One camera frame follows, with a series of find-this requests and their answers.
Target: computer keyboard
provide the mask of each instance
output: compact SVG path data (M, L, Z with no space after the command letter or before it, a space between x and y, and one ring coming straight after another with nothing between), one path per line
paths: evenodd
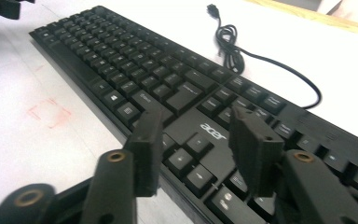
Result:
M251 198L232 159L232 106L252 110L286 149L321 158L358 194L358 137L136 22L94 7L30 35L125 136L144 111L163 110L161 186L195 222L274 215L274 199Z

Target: white table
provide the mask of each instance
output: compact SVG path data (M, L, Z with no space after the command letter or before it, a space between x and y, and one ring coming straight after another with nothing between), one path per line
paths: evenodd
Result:
M322 91L312 113L358 136L358 34L238 0L23 2L21 19L0 17L0 202L30 183L61 192L92 176L98 157L124 137L28 35L33 29L97 5L108 7L220 63L217 21L235 24L237 44L293 66ZM315 94L282 69L245 57L243 76L298 105ZM160 190L138 200L139 223L189 223Z

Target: red marking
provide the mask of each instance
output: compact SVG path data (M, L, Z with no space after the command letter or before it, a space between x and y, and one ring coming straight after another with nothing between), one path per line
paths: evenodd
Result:
M40 69L42 69L45 65L40 65L39 67L37 67L34 71L38 72Z
M72 115L57 102L49 98L27 110L27 114L53 129L66 123Z

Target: keyboard cable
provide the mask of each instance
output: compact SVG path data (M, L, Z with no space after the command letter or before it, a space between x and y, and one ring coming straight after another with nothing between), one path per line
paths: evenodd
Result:
M234 73L240 75L243 72L243 70L245 70L245 61L243 60L243 57L241 55L241 52L242 52L242 53L244 53L248 56L251 56L253 58L256 58L258 60L262 60L262 61L265 61L268 63L275 64L275 65L291 72L292 74L296 75L301 80L303 80L305 83L307 83L316 92L318 99L316 100L315 103L313 103L311 105L302 106L303 109L311 109L311 108L315 107L316 105L318 105L322 101L322 93L318 89L318 87L315 84L313 84L308 78L306 78L304 75L297 72L294 68L292 68L284 63L280 63L275 60L272 60L270 58L266 58L266 57L263 57L260 55L253 54L249 51L246 51L245 49L242 49L242 48L236 46L235 42L237 41L237 34L238 34L237 28L234 25L222 26L219 9L215 5L213 5L213 4L208 5L207 10L208 10L208 13L214 19L218 19L218 21L219 21L219 25L215 32L215 37L216 37L217 44L219 45L219 48L220 48L219 55L220 55L221 51L223 51L225 54L223 66L225 66L229 70L233 71Z

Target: cable plug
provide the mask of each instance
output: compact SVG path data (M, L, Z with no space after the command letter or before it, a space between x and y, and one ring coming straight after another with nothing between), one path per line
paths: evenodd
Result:
M211 15L213 18L220 19L219 9L214 4L208 5L207 10L209 15Z

